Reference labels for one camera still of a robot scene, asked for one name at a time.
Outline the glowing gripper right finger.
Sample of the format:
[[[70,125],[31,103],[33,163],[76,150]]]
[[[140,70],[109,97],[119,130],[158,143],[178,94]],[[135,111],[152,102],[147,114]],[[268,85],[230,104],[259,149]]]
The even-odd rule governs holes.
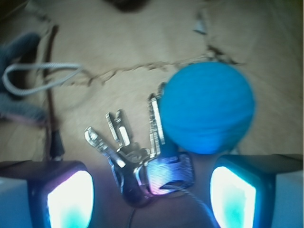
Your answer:
[[[222,155],[210,178],[210,200],[221,228],[302,228],[303,156]]]

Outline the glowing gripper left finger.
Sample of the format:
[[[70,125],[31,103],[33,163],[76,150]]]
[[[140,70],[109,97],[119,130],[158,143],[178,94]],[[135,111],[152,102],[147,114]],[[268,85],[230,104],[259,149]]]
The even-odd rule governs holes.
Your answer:
[[[87,228],[94,183],[79,161],[2,161],[2,228]]]

